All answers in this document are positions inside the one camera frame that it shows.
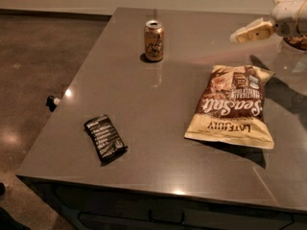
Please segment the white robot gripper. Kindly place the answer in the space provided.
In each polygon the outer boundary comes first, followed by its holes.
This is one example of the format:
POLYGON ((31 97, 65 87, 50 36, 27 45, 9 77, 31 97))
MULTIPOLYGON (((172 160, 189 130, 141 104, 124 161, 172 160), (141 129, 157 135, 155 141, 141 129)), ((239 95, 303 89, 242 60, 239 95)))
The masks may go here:
POLYGON ((307 0, 272 0, 276 5, 272 21, 258 18, 230 36, 232 43, 267 39, 274 33, 283 37, 307 35, 307 0))

